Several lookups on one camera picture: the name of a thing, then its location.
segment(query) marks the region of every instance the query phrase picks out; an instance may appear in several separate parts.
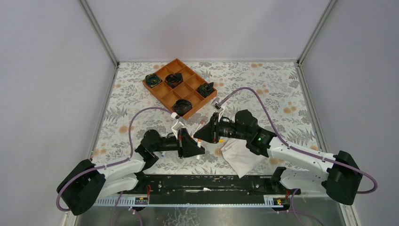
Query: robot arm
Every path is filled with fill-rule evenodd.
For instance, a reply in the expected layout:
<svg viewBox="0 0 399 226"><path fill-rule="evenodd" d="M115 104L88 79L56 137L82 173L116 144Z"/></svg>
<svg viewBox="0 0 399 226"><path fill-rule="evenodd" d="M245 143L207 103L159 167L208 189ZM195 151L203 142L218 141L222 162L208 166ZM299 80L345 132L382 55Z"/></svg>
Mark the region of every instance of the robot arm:
<svg viewBox="0 0 399 226"><path fill-rule="evenodd" d="M321 159L294 151L281 143L274 132L258 126L258 120L248 110L236 113L235 120L220 117L214 113L203 128L194 134L194 138L209 143L218 143L220 137L244 139L246 147L256 155L286 160L309 171L293 171L279 167L273 174L275 189L300 188L309 193L327 193L337 202L352 205L362 175L353 170L324 161L324 158L340 161L358 169L351 155L340 151L338 155L316 152L288 142L289 147L318 155Z"/></svg>
<svg viewBox="0 0 399 226"><path fill-rule="evenodd" d="M105 164L105 168L97 169L73 181L62 193L61 198L74 215L87 211L97 199L136 187L138 179L135 173L150 168L158 160L154 152L178 151L180 158L205 154L205 148L198 147L189 135L187 129L176 131L177 137L161 137L155 130L144 134L140 145L135 149L132 158L124 163L112 163L126 159L116 159ZM81 161L57 188L60 193L64 185L73 177L90 168L94 168L90 160Z"/></svg>

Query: metal floor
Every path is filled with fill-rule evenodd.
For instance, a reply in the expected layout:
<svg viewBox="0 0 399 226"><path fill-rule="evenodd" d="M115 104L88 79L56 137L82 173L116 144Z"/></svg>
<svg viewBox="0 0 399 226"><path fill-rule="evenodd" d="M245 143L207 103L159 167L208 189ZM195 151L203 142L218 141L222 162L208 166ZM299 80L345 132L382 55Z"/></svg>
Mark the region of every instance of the metal floor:
<svg viewBox="0 0 399 226"><path fill-rule="evenodd" d="M325 226L345 225L339 204L329 198L295 198L295 209L314 214ZM80 215L75 226L111 225L112 207L92 207ZM293 213L277 214L271 208L174 208L148 207L140 212L144 226L296 226L300 225ZM320 224L300 216L307 226ZM139 226L137 215L126 207L117 207L115 226Z"/></svg>

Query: orange wooden tray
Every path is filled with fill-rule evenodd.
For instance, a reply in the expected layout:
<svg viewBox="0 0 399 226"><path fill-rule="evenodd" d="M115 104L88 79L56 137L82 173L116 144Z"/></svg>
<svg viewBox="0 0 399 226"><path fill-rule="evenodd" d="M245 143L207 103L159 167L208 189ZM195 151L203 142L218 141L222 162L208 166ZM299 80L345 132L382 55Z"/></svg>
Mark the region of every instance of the orange wooden tray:
<svg viewBox="0 0 399 226"><path fill-rule="evenodd" d="M197 88L204 83L208 84L208 82L187 67L179 59L173 60L155 73L159 78L161 78L162 82L151 88L145 83L145 80L143 80L144 86L171 112L173 111L172 106L177 100L185 99L190 101L192 109L183 115L184 119L188 119L217 95L217 90L213 88L214 91L209 96L206 98L201 96L201 94L197 92ZM183 76L183 82L175 88L172 88L166 84L165 78L169 74L174 73L181 73Z"/></svg>

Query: floral tablecloth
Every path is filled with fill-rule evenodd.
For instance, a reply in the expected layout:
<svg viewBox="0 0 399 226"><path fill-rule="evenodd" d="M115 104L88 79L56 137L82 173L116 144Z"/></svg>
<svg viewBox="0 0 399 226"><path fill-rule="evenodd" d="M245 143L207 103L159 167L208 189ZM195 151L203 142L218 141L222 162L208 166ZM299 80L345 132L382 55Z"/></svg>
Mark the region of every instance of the floral tablecloth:
<svg viewBox="0 0 399 226"><path fill-rule="evenodd" d="M237 88L251 87L260 95L279 132L289 141L317 150L302 90L299 85L294 63L195 63L187 66L208 82L214 82L217 96L223 99ZM104 122L93 153L93 162L102 163L130 153L128 126L139 110L149 106L163 106L143 86L142 80L164 63L121 63ZM225 116L234 118L237 111L248 109L257 119L259 126L273 131L256 97L244 90L227 102ZM202 119L207 123L214 112L210 102L187 120L187 129L192 132ZM133 122L132 139L135 147L149 129L157 130L162 136L171 132L173 120L166 112L150 110L142 113ZM234 175L234 170L224 160L221 152L223 143L202 142L206 153L197 160L195 157L180 159L177 152L166 152L147 174L222 174ZM268 158L249 172L249 175L271 175L277 166L298 169L283 160Z"/></svg>

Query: cable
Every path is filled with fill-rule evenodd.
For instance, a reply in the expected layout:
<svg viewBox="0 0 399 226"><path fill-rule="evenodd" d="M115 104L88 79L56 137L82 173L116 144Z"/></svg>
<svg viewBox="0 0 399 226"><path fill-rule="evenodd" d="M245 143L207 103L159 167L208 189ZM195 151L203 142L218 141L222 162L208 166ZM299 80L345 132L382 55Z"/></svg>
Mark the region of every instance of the cable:
<svg viewBox="0 0 399 226"><path fill-rule="evenodd" d="M209 96L214 90L213 90L213 82L211 82L210 84L202 84L198 87L197 91L199 94L201 94L201 96L203 97L207 97Z"/></svg>
<svg viewBox="0 0 399 226"><path fill-rule="evenodd" d="M170 74L166 76L165 82L172 88L178 86L183 82L183 76L181 73Z"/></svg>
<svg viewBox="0 0 399 226"><path fill-rule="evenodd" d="M113 206L113 210L112 210L112 217L111 217L111 226L114 226L113 217L114 217L114 215L115 215L116 206L118 205L118 203L119 203L119 200L120 200L120 198L122 197L122 194L123 194L123 191L122 191L122 192L120 192L120 194L119 194L119 196L118 196L118 199L116 200L116 203L115 203L115 205Z"/></svg>
<svg viewBox="0 0 399 226"><path fill-rule="evenodd" d="M151 185L147 185L147 204L150 203L150 200L148 199L148 197L150 196L151 193Z"/></svg>
<svg viewBox="0 0 399 226"><path fill-rule="evenodd" d="M295 196L295 193L296 193L297 191L298 191L298 189L295 189L294 192L292 193L292 196L291 196L291 209L292 209L292 211L293 211L293 213L294 213L296 219L299 221L299 223L301 223L301 225L303 225L303 226L306 226L306 225L301 221L301 219L299 219L299 217L298 217L298 215L296 214L296 211L295 211L295 207L294 207L294 196Z"/></svg>
<svg viewBox="0 0 399 226"><path fill-rule="evenodd" d="M274 132L276 133L276 135L277 135L277 137L279 138L279 140L280 140L285 146L287 146L287 147L289 147L290 149L292 149L292 150L294 150L294 151L297 151L297 152L299 152L299 153L302 153L302 154L311 156L311 157L316 158L316 159L324 160L324 161L327 161L327 162L330 162L330 163L333 163L333 164L337 164L337 165L346 167L346 168L348 168L348 169L350 169L350 170L353 170L353 171L355 171L355 172L357 172L357 173L360 173L360 174L366 176L367 178L369 178L369 179L373 182L374 187L373 187L372 189L370 189L370 190L367 190L367 191L357 191L358 194L369 194L369 193L372 193L372 192L374 192L375 190L377 190L377 187L378 187L377 181L376 181L371 175L369 175L368 173L365 173L365 172L363 172L363 171L361 171L361 170L359 170L359 169L357 169L357 168L355 168L355 167L353 167L353 166L347 165L347 164L345 164L345 163L341 163L341 162L338 162L338 161L335 161L335 160L332 160L332 159L328 159L328 158L324 158L324 159L323 159L321 156L318 156L318 155L316 155L316 154L309 153L309 152L303 151L303 150L301 150L301 149L299 149L299 148L289 146L288 142L285 141L284 138L281 136L281 134L278 132L276 126L274 125L273 121L271 120L271 117L270 117L269 113L267 112L266 107L264 106L263 102L261 101L259 95L258 95L253 89L251 89L251 88L249 88L249 87L241 87L241 88L238 88L238 89L236 89L235 91L233 91L232 93L230 93L227 97L225 97L225 98L219 103L219 105L222 105L222 104L225 103L229 98L231 98L235 93L237 93L238 91L243 90L243 89L248 89L249 91L251 91L252 93L255 94L255 96L256 96L256 98L258 99L259 103L261 104L261 106L262 106L264 112L266 113L267 119L270 121L271 127L273 128L273 130L274 130Z"/></svg>
<svg viewBox="0 0 399 226"><path fill-rule="evenodd" d="M128 131L128 132L129 132L129 143L130 143L130 156L129 156L127 159L124 159L124 160L121 160L121 161L118 161L118 162L115 162L115 163L111 163L111 164L107 165L107 167L116 166L116 165L118 165L118 164L122 164L122 163L127 162L127 161L130 160L130 158L133 156L133 151L134 151L134 150L133 150L132 137L131 137L131 129L132 129L133 121L135 120L135 118L136 118L141 112L144 112L144 111L147 111L147 110L151 110L151 109L163 110L163 111L165 111L165 112L167 112L167 113L169 113L169 114L171 113L169 110L167 110L167 109L165 109L165 108L162 108L162 107L147 107L147 108L142 109L142 110L140 110L139 112L137 112L137 113L133 116L132 121L130 121L130 124L129 124L129 131ZM94 170L103 169L103 168L105 168L105 166L97 166L97 167L94 167L94 168L90 168L90 169L88 169L88 170L85 170L85 171L83 171L83 172L77 174L76 176L72 177L72 179L70 179L68 182L66 182L66 184L61 188L60 192L59 192L58 195L57 195L57 199L56 199L57 208L58 208L60 211L63 211L63 212L70 211L70 209L65 209L65 208L61 207L61 205L60 205L60 198L61 198L61 195L64 193L65 189L66 189L70 184L72 184L72 182L74 182L76 179L80 178L81 176L83 176L83 175L85 175L85 174L87 174L87 173L89 173L89 172L92 172L92 171L94 171Z"/></svg>
<svg viewBox="0 0 399 226"><path fill-rule="evenodd" d="M120 200L120 198L122 197L122 194L123 194L123 191L120 192L120 194L119 194L119 196L118 196L118 199L116 200L116 203L115 203L115 205L113 206L112 217L111 217L111 226L114 226L114 225L115 225L115 222L113 221L113 217L115 216L116 206L118 205L119 200ZM140 215L135 209L133 209L133 213L134 213L134 214L137 214L137 216L138 216L138 218L139 218L139 220L140 220L140 226L143 226L143 219L141 218L141 215Z"/></svg>
<svg viewBox="0 0 399 226"><path fill-rule="evenodd" d="M151 88L155 87L156 85L162 82L162 80L155 73L146 75L144 81L147 84L147 86Z"/></svg>
<svg viewBox="0 0 399 226"><path fill-rule="evenodd" d="M172 110L178 115L183 116L192 109L192 104L190 101L185 99L179 99L172 106Z"/></svg>
<svg viewBox="0 0 399 226"><path fill-rule="evenodd" d="M298 189L294 190L294 193L292 193L292 196L291 196L291 210L292 210L292 211L291 211L291 212L289 212L288 210L287 210L287 211L279 211L279 213L294 213L296 219L297 219L297 220L299 221L299 223L301 223L301 225L303 225L303 226L306 226L306 225L299 219L299 217L298 217L297 214L302 214L302 215L308 216L308 217L310 217L310 218L316 220L317 222L319 222L321 226L324 226L323 222L321 222L321 220L318 219L317 217L315 217L314 215L312 215L312 214L310 214L310 213L306 213L306 212L302 212L302 211L297 211L297 210L295 210L295 208L294 208L294 196L295 196L295 193L296 193L297 191L298 191Z"/></svg>
<svg viewBox="0 0 399 226"><path fill-rule="evenodd" d="M135 209L133 209L133 213L137 214L138 219L140 220L140 226L143 226L143 219L141 218L141 215Z"/></svg>

